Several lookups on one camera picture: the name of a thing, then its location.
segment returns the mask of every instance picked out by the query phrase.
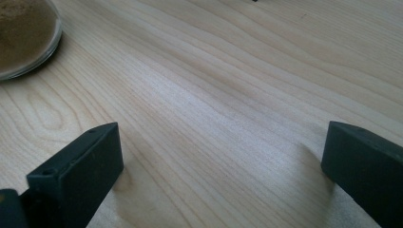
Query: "wood grain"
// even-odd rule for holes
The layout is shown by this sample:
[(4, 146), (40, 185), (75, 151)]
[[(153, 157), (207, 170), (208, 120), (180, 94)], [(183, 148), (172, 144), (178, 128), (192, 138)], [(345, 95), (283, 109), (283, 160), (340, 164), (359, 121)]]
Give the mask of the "wood grain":
[(403, 145), (402, 1), (53, 2), (57, 52), (0, 84), (0, 188), (118, 122), (88, 227), (377, 227), (319, 165), (329, 121)]

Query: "brown powder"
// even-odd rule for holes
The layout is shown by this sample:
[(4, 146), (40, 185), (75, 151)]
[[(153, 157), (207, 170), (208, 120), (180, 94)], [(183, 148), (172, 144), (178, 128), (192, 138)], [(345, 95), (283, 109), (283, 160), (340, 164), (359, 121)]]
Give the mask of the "brown powder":
[(46, 0), (0, 0), (0, 74), (43, 56), (57, 32), (57, 19)]

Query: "table surface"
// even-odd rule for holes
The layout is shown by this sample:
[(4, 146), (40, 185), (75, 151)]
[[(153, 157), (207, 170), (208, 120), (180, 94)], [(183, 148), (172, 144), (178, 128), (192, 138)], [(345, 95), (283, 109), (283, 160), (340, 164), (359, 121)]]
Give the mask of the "table surface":
[(0, 188), (118, 122), (88, 227), (377, 227), (320, 160), (329, 121), (403, 145), (401, 0), (54, 3), (56, 53), (0, 83)]

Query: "light wood surface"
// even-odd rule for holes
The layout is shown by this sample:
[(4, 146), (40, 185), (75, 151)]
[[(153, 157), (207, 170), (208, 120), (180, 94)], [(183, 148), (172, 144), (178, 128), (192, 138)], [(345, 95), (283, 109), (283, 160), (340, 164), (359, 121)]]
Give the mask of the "light wood surface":
[(118, 122), (88, 227), (377, 227), (319, 165), (329, 121), (403, 145), (401, 0), (53, 2), (57, 52), (0, 83), (0, 188)]

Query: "wooden table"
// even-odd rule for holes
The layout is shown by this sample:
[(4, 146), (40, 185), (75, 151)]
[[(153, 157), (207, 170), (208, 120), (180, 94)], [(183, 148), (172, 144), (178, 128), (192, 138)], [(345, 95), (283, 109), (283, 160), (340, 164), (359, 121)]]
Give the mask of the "wooden table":
[(88, 227), (376, 227), (320, 170), (329, 121), (403, 145), (400, 0), (54, 0), (54, 56), (0, 83), (0, 188), (118, 122)]

